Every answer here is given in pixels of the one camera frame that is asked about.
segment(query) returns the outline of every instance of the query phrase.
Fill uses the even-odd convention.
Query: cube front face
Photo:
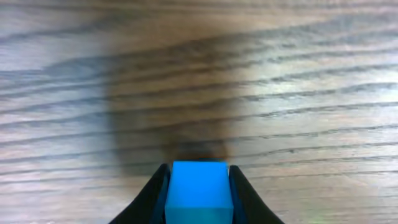
[[[167,224],[231,224],[226,162],[174,162],[165,205]]]

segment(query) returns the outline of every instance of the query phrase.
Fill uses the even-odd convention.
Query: wood grain
[[[397,53],[395,0],[0,0],[0,223],[107,223],[191,153],[286,223],[396,223]]]

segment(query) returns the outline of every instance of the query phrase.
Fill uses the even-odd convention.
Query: blue cube
[[[165,205],[167,224],[232,224],[226,162],[174,162]]]

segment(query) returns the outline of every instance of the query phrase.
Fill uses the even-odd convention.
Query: wooden surface
[[[395,0],[0,0],[0,223],[107,223],[203,151],[286,224],[397,223],[397,53]]]

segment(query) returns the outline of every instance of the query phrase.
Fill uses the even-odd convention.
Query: blue object
[[[232,224],[226,162],[174,162],[165,204],[167,224]]]

